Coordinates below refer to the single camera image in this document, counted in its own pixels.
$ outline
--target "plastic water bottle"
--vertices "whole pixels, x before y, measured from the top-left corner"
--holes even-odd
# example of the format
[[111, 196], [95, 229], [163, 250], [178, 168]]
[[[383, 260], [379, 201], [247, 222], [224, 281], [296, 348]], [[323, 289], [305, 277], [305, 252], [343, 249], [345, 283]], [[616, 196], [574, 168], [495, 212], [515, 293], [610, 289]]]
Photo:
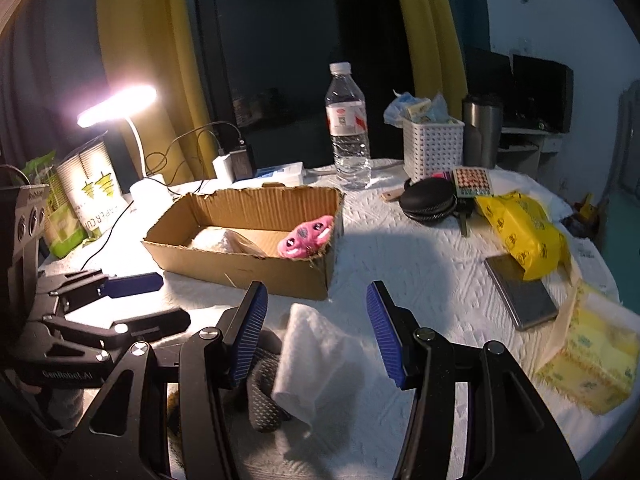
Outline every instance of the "plastic water bottle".
[[364, 94], [350, 63], [331, 63], [329, 70], [334, 79], [324, 101], [338, 180], [344, 189], [364, 189], [371, 179]]

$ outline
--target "metal pivot bolt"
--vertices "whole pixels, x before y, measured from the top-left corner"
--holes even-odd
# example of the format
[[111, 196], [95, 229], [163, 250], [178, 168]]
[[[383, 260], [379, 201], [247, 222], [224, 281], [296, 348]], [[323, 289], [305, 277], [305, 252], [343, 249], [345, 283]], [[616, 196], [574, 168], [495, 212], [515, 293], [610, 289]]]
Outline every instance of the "metal pivot bolt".
[[139, 341], [131, 347], [131, 353], [136, 357], [146, 354], [147, 350], [149, 350], [149, 345], [144, 341]]
[[415, 337], [420, 341], [432, 341], [435, 339], [436, 333], [431, 328], [423, 327], [415, 331]]
[[207, 326], [200, 330], [200, 337], [202, 339], [211, 340], [216, 339], [220, 335], [220, 330], [214, 326]]
[[486, 347], [492, 354], [500, 355], [504, 352], [504, 345], [499, 341], [489, 341], [489, 344]]

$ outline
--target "smartphone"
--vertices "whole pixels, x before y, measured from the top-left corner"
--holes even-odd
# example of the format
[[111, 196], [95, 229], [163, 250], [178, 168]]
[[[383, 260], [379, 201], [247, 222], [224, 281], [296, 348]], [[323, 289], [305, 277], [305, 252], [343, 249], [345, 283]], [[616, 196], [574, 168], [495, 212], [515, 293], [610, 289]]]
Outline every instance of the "smartphone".
[[516, 330], [526, 330], [555, 319], [558, 308], [540, 280], [525, 282], [524, 269], [510, 254], [492, 256], [484, 261], [498, 287]]

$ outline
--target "yellow tissue package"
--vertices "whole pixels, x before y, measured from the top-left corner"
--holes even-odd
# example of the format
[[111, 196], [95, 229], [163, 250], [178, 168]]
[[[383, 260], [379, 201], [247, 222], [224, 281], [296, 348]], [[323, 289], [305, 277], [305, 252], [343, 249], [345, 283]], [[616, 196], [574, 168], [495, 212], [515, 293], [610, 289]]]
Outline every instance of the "yellow tissue package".
[[538, 202], [518, 192], [477, 196], [476, 202], [509, 254], [524, 269], [524, 280], [542, 278], [564, 261], [564, 236], [547, 219]]
[[[638, 335], [605, 320], [594, 309], [595, 303], [623, 307], [584, 282], [567, 301], [538, 362], [537, 374], [576, 403], [603, 415], [631, 394], [640, 353]], [[559, 341], [563, 332], [566, 335]]]

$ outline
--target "lit lamp head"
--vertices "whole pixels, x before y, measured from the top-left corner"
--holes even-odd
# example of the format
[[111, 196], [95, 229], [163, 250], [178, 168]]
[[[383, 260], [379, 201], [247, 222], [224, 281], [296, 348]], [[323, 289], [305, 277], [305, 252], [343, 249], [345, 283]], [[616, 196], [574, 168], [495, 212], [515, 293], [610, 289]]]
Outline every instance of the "lit lamp head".
[[126, 120], [133, 131], [133, 136], [136, 138], [138, 151], [140, 152], [142, 176], [146, 177], [145, 153], [142, 150], [140, 135], [131, 121], [130, 116], [147, 108], [157, 97], [156, 89], [152, 86], [131, 86], [78, 115], [78, 126], [88, 128], [89, 126], [104, 121], [113, 121], [115, 119]]

